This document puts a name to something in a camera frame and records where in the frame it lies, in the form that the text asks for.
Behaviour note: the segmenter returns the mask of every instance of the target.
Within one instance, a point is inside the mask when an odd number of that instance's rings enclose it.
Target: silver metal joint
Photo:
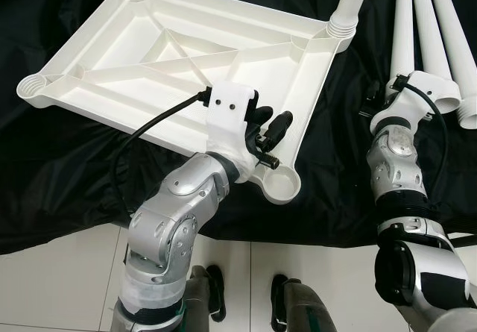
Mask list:
[[[162,309],[183,297],[195,237],[228,192],[221,163],[196,154],[171,172],[159,192],[136,211],[119,296],[128,312]]]
[[[388,125],[374,138],[366,159],[375,201],[395,190],[416,190],[426,195],[413,140],[411,130],[401,125]]]
[[[416,234],[431,237],[437,241],[445,242],[452,250],[452,243],[447,238],[446,233],[441,224],[434,220],[421,218],[419,216],[401,216],[399,218],[390,219],[378,226],[378,235],[387,229],[395,229],[402,226],[407,234]]]

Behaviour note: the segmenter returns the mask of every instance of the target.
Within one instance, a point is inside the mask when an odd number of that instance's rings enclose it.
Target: white floor tile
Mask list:
[[[227,316],[220,323],[210,319],[210,332],[249,331],[250,243],[198,236],[194,244],[191,266],[207,267],[212,264],[219,266],[224,274]]]
[[[113,311],[116,302],[118,301],[119,288],[121,286],[121,279],[124,273],[124,256],[126,254],[127,246],[127,229],[121,228],[119,233],[118,245],[114,254],[113,269],[111,270],[111,277],[107,287],[106,300],[104,302],[103,316],[101,317],[100,331],[109,331],[111,328],[111,321],[113,320]]]
[[[0,325],[0,332],[83,332],[83,331],[59,330],[57,328]]]
[[[456,251],[467,269],[470,283],[477,286],[477,246],[457,248]]]
[[[397,310],[374,289],[377,247],[252,243],[251,332],[271,332],[271,281],[299,278],[322,299],[339,332],[408,332]]]
[[[113,308],[124,271],[122,261],[126,244],[127,231],[122,229],[101,320],[101,331],[110,330]],[[213,263],[219,265],[224,274],[227,317],[221,323],[215,323],[210,319],[210,331],[246,332],[250,324],[250,243],[214,240],[198,235],[195,239],[191,266],[207,267]]]
[[[0,324],[96,331],[118,235],[102,225],[0,256]]]

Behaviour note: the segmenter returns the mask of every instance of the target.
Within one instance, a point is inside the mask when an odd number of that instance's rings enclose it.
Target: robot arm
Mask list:
[[[412,93],[406,91],[373,119],[376,135],[367,154],[379,220],[376,290],[396,306],[414,332],[475,331],[477,306],[467,271],[442,226],[433,220],[436,210],[417,165],[413,131],[429,108],[421,108],[411,123],[408,111],[396,115],[399,105],[411,100],[406,95]]]
[[[250,87],[222,82],[206,102],[207,152],[171,172],[129,226],[129,250],[112,332],[177,328],[184,316],[183,295],[192,249],[233,182],[246,181],[257,163],[278,167],[268,152],[284,137],[292,116],[278,115],[262,136],[260,126],[273,110],[256,108]]]

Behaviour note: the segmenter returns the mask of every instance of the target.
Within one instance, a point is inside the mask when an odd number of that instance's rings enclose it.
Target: black fabric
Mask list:
[[[442,310],[476,308],[472,297],[465,297],[465,280],[447,275],[423,272],[420,274],[424,298]]]
[[[0,0],[0,253],[8,253],[119,215],[107,177],[127,135],[67,110],[34,109],[15,93],[19,80],[48,61],[103,0]],[[327,20],[338,0],[243,0]],[[254,184],[234,185],[202,234],[217,239],[350,247],[376,238],[365,154],[370,120],[358,112],[370,87],[389,77],[395,0],[365,0],[356,36],[336,56],[301,145],[300,194],[286,206],[267,202]],[[477,55],[477,0],[454,0]],[[417,55],[416,67],[422,64]],[[477,131],[446,115],[450,150],[437,190],[448,232],[477,232]],[[438,122],[423,122],[415,142],[424,181],[437,171]],[[130,206],[139,206],[184,157],[140,141],[119,167]]]
[[[126,307],[122,304],[121,300],[118,299],[119,308],[121,309],[122,314],[129,320],[134,321],[134,323],[140,325],[160,325],[167,321],[170,321],[177,315],[182,313],[183,308],[183,299],[181,298],[175,304],[167,306],[164,308],[142,308],[136,313],[129,312]]]

